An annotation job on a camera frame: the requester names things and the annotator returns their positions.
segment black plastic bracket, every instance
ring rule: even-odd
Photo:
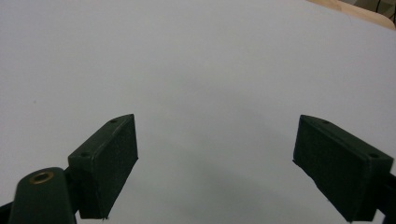
[[[327,120],[302,115],[293,158],[346,221],[372,221],[378,208],[395,223],[392,157]]]
[[[69,167],[27,175],[15,200],[0,207],[0,223],[70,224],[107,218],[138,160],[134,115],[107,122],[69,157]]]

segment wooden edge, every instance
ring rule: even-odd
[[[338,0],[307,0],[327,8],[331,8],[337,11],[346,13],[347,15],[359,18],[364,21],[369,21],[383,27],[389,28],[390,30],[396,30],[393,22],[387,17],[375,13],[373,11],[366,10],[361,7],[355,7],[348,3],[344,3]]]

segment screw hole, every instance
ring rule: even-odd
[[[30,178],[31,184],[42,184],[53,178],[53,172],[44,172]]]
[[[379,156],[376,155],[375,153],[370,153],[369,156],[372,157],[372,158],[378,158],[378,157],[379,157]]]
[[[89,156],[90,156],[90,153],[89,153],[89,152],[82,152],[80,155],[81,155],[82,157],[89,157]]]

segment white table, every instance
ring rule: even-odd
[[[395,59],[394,31],[306,1],[3,1],[0,204],[134,113],[106,223],[346,223],[291,161],[298,119],[396,157]]]

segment white surface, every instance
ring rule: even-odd
[[[0,203],[134,113],[105,223],[346,223],[291,161],[298,119],[396,157],[395,40],[295,0],[2,1]]]

